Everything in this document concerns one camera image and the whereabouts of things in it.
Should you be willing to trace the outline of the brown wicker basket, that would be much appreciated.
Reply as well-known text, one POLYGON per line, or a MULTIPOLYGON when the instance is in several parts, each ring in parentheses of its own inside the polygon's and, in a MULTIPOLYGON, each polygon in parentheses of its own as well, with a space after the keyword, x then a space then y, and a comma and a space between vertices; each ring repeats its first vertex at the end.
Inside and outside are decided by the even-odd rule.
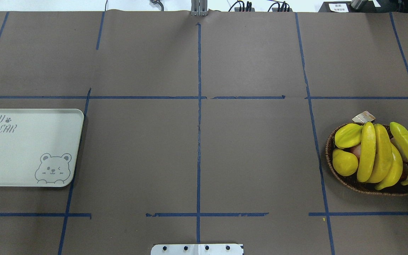
POLYGON ((333 167, 333 150, 336 149, 335 145, 335 134, 336 132, 341 129, 343 126, 347 125, 348 123, 343 123, 340 126, 337 126, 329 135, 327 139, 327 143, 325 144, 324 155, 325 160, 327 162, 328 168, 333 176, 346 188, 353 190, 355 192, 367 194, 367 195, 383 195, 383 196, 406 196, 408 195, 408 185, 400 184, 398 181, 397 184, 394 184, 391 187, 386 187, 380 191, 375 189, 374 183, 365 183, 357 181, 356 174, 352 174, 350 176, 342 176, 335 171, 333 167))

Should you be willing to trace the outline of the paper basket tag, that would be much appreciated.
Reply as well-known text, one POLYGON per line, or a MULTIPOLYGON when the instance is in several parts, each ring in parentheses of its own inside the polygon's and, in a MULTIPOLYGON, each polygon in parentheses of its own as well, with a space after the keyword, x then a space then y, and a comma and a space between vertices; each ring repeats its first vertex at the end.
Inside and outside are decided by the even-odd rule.
POLYGON ((369 111, 363 111, 352 118, 352 121, 355 123, 367 123, 373 122, 375 120, 376 120, 375 116, 372 115, 369 111))

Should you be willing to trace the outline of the yellow pear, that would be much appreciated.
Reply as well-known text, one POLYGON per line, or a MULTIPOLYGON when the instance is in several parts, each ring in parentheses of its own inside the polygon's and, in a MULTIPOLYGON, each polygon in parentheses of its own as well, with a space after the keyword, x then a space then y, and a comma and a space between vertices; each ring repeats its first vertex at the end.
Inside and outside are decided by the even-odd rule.
POLYGON ((350 152, 335 149, 332 152, 332 164, 335 171, 341 176, 350 176, 358 169, 358 158, 350 152))

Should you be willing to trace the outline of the white bear tray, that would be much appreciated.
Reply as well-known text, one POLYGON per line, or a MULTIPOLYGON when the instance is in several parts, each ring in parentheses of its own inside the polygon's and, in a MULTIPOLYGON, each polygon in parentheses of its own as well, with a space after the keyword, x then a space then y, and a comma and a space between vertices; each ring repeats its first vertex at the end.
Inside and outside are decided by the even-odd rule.
POLYGON ((73 179, 84 113, 0 108, 0 187, 65 187, 73 179))

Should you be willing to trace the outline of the white pillar base plate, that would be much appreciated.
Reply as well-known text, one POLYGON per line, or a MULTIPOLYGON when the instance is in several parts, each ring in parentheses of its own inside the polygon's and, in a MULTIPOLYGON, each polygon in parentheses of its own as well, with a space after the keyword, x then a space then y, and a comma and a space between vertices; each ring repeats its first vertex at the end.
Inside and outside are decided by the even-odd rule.
POLYGON ((158 244, 154 245, 151 255, 244 255, 242 244, 158 244))

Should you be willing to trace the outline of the aluminium frame post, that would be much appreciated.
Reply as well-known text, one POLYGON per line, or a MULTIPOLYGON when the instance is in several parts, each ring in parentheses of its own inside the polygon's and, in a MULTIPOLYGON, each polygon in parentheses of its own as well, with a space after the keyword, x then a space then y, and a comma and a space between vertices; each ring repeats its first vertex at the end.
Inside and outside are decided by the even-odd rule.
POLYGON ((208 15, 207 0, 191 0, 191 16, 202 17, 208 15))

